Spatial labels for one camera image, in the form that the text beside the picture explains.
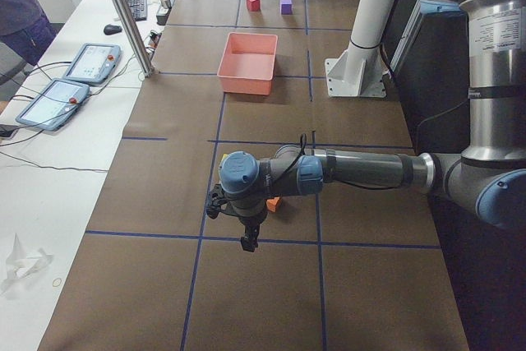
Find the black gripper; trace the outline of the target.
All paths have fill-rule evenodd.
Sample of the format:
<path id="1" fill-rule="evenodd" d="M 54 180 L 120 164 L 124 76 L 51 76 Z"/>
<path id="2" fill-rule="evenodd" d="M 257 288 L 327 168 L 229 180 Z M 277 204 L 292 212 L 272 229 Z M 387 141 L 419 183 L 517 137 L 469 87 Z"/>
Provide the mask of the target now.
<path id="1" fill-rule="evenodd" d="M 245 225 L 244 234 L 240 237 L 243 251 L 254 252 L 258 248 L 259 225 L 267 216 L 265 199 L 241 199 L 230 201 L 228 207 L 233 210 L 234 216 Z"/>

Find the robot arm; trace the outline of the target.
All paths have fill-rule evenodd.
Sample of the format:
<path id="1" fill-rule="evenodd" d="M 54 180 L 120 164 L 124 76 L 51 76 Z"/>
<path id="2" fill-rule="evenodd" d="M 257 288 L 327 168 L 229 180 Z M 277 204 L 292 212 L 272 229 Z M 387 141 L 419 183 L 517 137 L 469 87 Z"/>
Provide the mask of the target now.
<path id="1" fill-rule="evenodd" d="M 468 16 L 470 142 L 460 154 L 417 156 L 286 145 L 270 159 L 237 151 L 219 165 L 206 213 L 239 219 L 253 252 L 266 202 L 311 195 L 328 182 L 441 194 L 501 229 L 525 225 L 525 0 L 421 0 L 423 12 Z"/>

